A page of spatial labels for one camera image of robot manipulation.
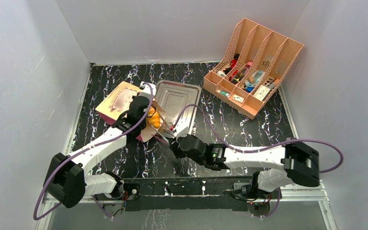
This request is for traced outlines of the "pink paper bag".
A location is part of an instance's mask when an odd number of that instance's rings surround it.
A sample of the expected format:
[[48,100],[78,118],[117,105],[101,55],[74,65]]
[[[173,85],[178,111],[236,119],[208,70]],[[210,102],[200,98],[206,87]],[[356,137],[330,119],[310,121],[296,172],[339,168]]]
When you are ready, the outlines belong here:
[[[95,108],[105,123],[113,125],[117,118],[126,110],[133,100],[134,96],[138,96],[141,89],[126,81],[121,82],[114,88],[114,90]],[[156,106],[160,117],[165,111],[159,107],[155,98],[152,101],[152,105]],[[153,136],[161,134],[157,133],[145,119],[146,127],[138,135],[137,139],[142,142],[149,141]]]

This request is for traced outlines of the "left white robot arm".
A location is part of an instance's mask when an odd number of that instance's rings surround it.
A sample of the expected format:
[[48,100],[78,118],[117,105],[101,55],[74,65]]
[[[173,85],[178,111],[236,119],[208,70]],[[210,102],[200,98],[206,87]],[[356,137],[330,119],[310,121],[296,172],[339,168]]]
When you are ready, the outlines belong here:
[[146,126],[151,102],[145,96],[135,96],[129,109],[97,139],[67,156],[56,154],[50,163],[44,190],[67,208],[93,195],[105,194],[111,199],[121,198],[124,193],[123,179],[111,172],[99,175],[88,173],[110,154],[140,135]]

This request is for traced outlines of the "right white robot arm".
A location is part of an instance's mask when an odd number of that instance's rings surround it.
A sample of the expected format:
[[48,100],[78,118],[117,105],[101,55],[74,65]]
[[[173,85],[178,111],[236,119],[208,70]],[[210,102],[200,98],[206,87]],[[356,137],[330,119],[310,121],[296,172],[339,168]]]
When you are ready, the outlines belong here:
[[233,189],[231,195],[242,201],[264,199],[289,184],[305,187],[320,184],[318,152],[297,140],[272,148],[206,144],[194,135],[169,138],[168,142],[176,158],[190,158],[210,170],[261,168],[253,173],[249,185]]

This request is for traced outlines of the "orange fake croissant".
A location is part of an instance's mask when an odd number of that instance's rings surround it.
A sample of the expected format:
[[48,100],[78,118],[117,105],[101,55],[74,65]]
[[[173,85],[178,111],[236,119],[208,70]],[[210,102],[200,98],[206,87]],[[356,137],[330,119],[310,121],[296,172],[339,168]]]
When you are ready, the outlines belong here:
[[155,129],[159,129],[161,127],[161,118],[160,114],[157,111],[156,106],[152,105],[147,115],[147,122],[154,127]]

